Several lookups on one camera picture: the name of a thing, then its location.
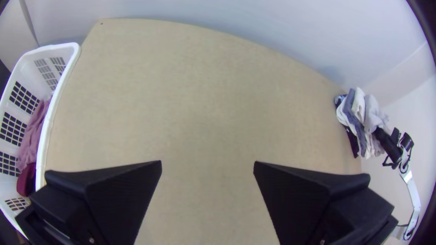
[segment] white plastic laundry basket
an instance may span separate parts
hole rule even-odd
[[[0,209],[9,222],[23,233],[15,221],[30,204],[16,191],[20,171],[18,150],[30,115],[38,102],[53,94],[45,116],[36,163],[36,189],[44,184],[43,173],[48,139],[56,105],[80,54],[76,43],[49,45],[25,53],[17,62],[0,100]]]

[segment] pile of clothes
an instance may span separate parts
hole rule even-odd
[[[16,167],[21,171],[17,180],[17,192],[22,196],[29,196],[35,191],[36,153],[50,101],[51,99],[40,101],[30,116],[21,141]]]
[[[372,94],[366,95],[360,88],[352,88],[348,94],[335,98],[335,106],[336,117],[345,127],[355,158],[359,152],[365,159],[385,153],[372,133],[379,127],[391,135],[386,125],[388,116],[380,110]]]

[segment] basket ventilation hole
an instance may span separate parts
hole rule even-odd
[[[53,63],[56,70],[58,70],[59,75],[62,76],[62,73],[64,72],[65,67],[67,66],[65,64],[64,58],[62,58],[62,57],[50,58],[50,61],[51,61],[51,63]]]
[[[28,114],[32,114],[40,102],[36,96],[24,88],[19,82],[15,82],[9,100]]]
[[[25,123],[5,112],[1,122],[0,139],[6,140],[13,145],[21,146],[26,127]]]
[[[16,167],[16,162],[16,157],[0,152],[0,172],[18,177],[21,172]]]
[[[51,71],[50,67],[45,62],[45,60],[39,59],[35,60],[34,62],[47,85],[50,87],[51,90],[55,90],[56,85],[58,84],[58,80],[55,77],[55,74],[53,74],[53,72]]]
[[[12,211],[23,210],[30,204],[30,202],[23,197],[5,200],[5,203]]]

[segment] tan particle board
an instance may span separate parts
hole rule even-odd
[[[162,160],[136,244],[278,244],[253,163],[360,172],[335,117],[341,93],[232,35],[101,20],[66,83],[46,170]]]

